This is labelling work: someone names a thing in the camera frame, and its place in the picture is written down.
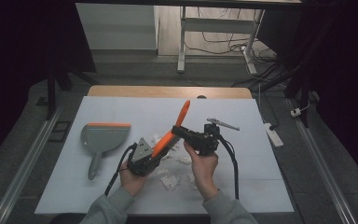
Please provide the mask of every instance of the white power strip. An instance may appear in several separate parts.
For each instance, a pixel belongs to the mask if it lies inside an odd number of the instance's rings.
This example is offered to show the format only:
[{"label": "white power strip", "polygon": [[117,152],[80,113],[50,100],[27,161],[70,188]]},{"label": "white power strip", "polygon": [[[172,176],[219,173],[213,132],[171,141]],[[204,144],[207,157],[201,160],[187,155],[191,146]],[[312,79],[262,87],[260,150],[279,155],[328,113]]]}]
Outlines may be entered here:
[{"label": "white power strip", "polygon": [[271,126],[270,123],[265,123],[264,127],[266,128],[266,132],[268,134],[268,138],[269,140],[271,140],[272,144],[275,147],[281,147],[283,146],[283,142],[281,140],[281,138],[279,137],[279,135],[277,134],[277,132],[275,132],[275,130],[270,130],[269,127]]}]

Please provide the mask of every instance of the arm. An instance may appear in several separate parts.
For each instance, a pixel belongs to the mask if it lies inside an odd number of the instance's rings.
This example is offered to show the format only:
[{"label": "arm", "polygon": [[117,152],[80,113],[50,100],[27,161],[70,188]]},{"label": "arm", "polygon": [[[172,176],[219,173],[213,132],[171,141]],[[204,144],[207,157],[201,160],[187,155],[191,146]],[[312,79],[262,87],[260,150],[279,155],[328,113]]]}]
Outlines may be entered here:
[{"label": "arm", "polygon": [[217,155],[214,153],[208,157],[200,157],[187,142],[185,149],[191,157],[195,184],[204,199],[202,205],[210,215],[211,223],[257,223],[240,201],[230,200],[214,185],[213,173],[218,163]]},{"label": "arm", "polygon": [[147,176],[133,175],[127,170],[127,162],[121,165],[121,187],[110,197],[102,195],[89,208],[81,224],[121,224],[127,221],[127,209],[134,203],[134,197],[141,191]]}]

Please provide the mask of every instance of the hand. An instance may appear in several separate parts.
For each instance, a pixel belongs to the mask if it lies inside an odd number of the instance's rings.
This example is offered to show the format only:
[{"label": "hand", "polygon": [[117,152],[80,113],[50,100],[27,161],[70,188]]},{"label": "hand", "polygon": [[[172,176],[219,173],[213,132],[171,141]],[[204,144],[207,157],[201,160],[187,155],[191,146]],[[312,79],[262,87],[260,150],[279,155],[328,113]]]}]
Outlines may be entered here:
[{"label": "hand", "polygon": [[184,142],[184,145],[192,160],[191,168],[195,177],[196,187],[203,199],[208,201],[218,191],[213,182],[213,173],[217,166],[218,156],[213,153],[210,156],[201,157],[189,143]]},{"label": "hand", "polygon": [[132,197],[137,195],[141,189],[144,187],[146,179],[149,175],[146,176],[138,176],[133,175],[130,170],[127,169],[127,162],[125,161],[121,164],[120,171],[120,182],[121,187],[126,189]]}]

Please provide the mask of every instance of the gray sweatshirt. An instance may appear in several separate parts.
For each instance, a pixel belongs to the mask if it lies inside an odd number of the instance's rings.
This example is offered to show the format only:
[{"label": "gray sweatshirt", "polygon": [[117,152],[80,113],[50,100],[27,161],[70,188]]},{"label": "gray sweatshirt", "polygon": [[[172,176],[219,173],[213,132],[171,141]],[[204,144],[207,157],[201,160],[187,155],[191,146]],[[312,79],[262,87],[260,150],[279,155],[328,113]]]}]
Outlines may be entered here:
[{"label": "gray sweatshirt", "polygon": [[[124,224],[127,221],[126,211],[134,202],[134,198],[124,188],[120,187],[109,198],[102,195],[95,200],[81,224]],[[238,200],[230,200],[221,190],[202,205],[211,217],[213,224],[257,223]]]}]

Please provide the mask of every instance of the person's left hand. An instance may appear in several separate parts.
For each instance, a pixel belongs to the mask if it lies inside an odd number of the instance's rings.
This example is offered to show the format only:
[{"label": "person's left hand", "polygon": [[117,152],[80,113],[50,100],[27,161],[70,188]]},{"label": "person's left hand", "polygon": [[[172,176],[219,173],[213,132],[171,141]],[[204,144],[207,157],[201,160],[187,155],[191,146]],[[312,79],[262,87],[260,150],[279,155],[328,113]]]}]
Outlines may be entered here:
[{"label": "person's left hand", "polygon": [[129,194],[134,197],[144,187],[146,179],[150,174],[146,176],[133,175],[131,171],[127,169],[127,162],[128,161],[125,161],[123,164],[121,164],[120,182],[121,187],[126,189]]}]

